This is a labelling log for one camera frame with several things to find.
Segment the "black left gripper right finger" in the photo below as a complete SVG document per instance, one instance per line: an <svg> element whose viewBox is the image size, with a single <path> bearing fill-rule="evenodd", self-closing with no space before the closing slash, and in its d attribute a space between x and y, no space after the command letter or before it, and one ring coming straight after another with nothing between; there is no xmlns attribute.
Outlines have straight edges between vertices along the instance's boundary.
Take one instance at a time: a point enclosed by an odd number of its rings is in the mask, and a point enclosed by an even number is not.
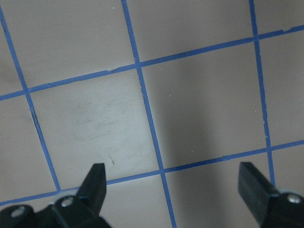
<svg viewBox="0 0 304 228"><path fill-rule="evenodd" d="M261 228L302 228L304 198L277 189L251 162L241 162L238 192Z"/></svg>

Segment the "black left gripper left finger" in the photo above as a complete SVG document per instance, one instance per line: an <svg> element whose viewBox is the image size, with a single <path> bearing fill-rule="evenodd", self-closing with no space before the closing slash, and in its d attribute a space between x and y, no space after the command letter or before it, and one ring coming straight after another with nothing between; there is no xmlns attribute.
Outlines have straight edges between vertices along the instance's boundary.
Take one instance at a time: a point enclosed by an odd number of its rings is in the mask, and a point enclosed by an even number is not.
<svg viewBox="0 0 304 228"><path fill-rule="evenodd" d="M106 196L103 163L93 164L75 195L65 195L35 212L27 204L0 211L2 228L109 228L101 211Z"/></svg>

